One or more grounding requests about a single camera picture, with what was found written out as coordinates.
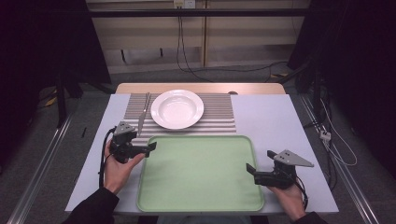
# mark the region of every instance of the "person's arm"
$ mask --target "person's arm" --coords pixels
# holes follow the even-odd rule
[[[302,193],[297,186],[292,185],[288,189],[267,188],[276,195],[283,210],[294,224],[327,223],[315,212],[309,214],[305,212]]]
[[[97,190],[86,200],[82,201],[64,222],[68,223],[113,223],[113,211],[119,202],[116,196],[128,181],[132,169],[145,158],[145,154],[139,154],[127,163],[117,162],[109,156],[110,142],[105,148],[106,160],[104,187]]]

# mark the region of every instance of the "table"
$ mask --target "table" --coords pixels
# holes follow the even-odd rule
[[[106,132],[123,118],[130,94],[137,92],[163,92],[183,89],[198,92],[237,91],[231,95],[236,133],[250,138],[256,153],[259,171],[272,171],[274,162],[266,156],[267,150],[280,152],[289,149],[313,162],[314,168],[296,167],[297,174],[304,181],[309,197],[306,211],[318,213],[338,212],[332,193],[327,186],[318,160],[310,146],[304,129],[295,112],[290,97],[279,84],[267,83],[128,83],[121,84],[117,94],[110,97],[106,112],[84,163],[80,177],[65,211],[70,212],[82,200],[98,188],[98,169],[103,139]],[[144,213],[136,206],[142,162],[131,173],[131,178],[119,193],[120,202],[115,213],[128,215],[173,215],[168,213]],[[283,213],[276,196],[262,187],[265,205],[257,212],[237,212],[233,215],[273,215]],[[211,215],[230,215],[210,213]]]

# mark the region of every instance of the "white table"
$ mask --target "white table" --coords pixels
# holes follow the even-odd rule
[[[122,120],[130,94],[111,96],[102,122],[93,140],[92,148],[84,163],[80,177],[65,211],[72,211],[82,200],[98,189],[98,170],[104,138],[109,129]],[[318,160],[304,133],[290,97],[286,94],[232,95],[233,113],[237,134],[246,135],[254,145],[258,170],[270,172],[274,161],[266,156],[267,150],[278,153],[284,149],[300,155],[315,164],[314,168],[296,167],[304,181],[309,204],[307,212],[336,213],[337,205],[326,183]],[[129,182],[118,194],[120,202],[115,213],[129,215],[153,215],[140,211],[136,206],[142,162],[131,173]],[[257,213],[233,213],[233,215],[273,215],[283,213],[276,196],[262,187],[265,205]]]

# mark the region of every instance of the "plate rim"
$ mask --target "plate rim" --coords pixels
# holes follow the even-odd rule
[[[169,97],[166,97],[165,99],[162,99],[163,97],[165,97],[167,95],[176,95],[176,94],[187,95],[187,97],[189,99],[191,99],[191,97],[193,97],[194,99],[191,99],[191,100],[195,103],[195,105],[197,107],[197,111],[194,114],[194,116],[196,117],[198,115],[198,117],[196,117],[197,119],[192,119],[193,122],[188,122],[186,125],[179,126],[179,127],[173,127],[173,126],[168,125],[169,122],[163,122],[162,119],[159,119],[158,113],[156,113],[156,115],[153,116],[154,110],[158,111],[158,108],[161,105],[161,102],[163,102],[164,100],[169,98]],[[151,104],[150,114],[152,116],[152,119],[161,127],[170,129],[170,130],[180,130],[180,129],[188,128],[188,127],[194,125],[196,122],[198,122],[198,120],[200,120],[202,115],[204,114],[204,110],[205,110],[204,102],[202,101],[201,97],[198,94],[196,94],[195,92],[187,91],[187,90],[171,90],[171,91],[163,92],[159,96],[157,96],[157,98],[155,98],[155,100]]]

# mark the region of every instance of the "white cable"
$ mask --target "white cable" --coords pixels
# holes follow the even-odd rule
[[[326,105],[323,103],[322,99],[320,99],[320,101],[321,101],[322,104],[323,104],[324,112],[326,113],[327,119],[329,120],[330,125],[332,125],[332,120],[330,119],[329,113],[327,112]],[[341,137],[341,135],[335,130],[335,128],[334,128],[333,125],[332,125],[332,129],[333,129],[334,132],[340,137],[340,139],[346,144],[346,146],[349,148],[350,152],[352,153],[353,157],[355,158],[355,162],[354,162],[354,163],[346,163],[346,162],[344,162],[343,159],[337,157],[337,156],[332,152],[332,150],[330,149],[330,146],[329,146],[329,142],[323,140],[323,144],[324,144],[324,146],[326,147],[326,149],[327,149],[328,151],[330,151],[330,152],[334,155],[334,157],[335,157],[338,161],[340,161],[341,163],[343,163],[344,165],[353,166],[353,165],[358,164],[358,158],[356,157],[355,152],[352,150],[352,148],[349,146],[349,144],[344,140],[344,138]]]

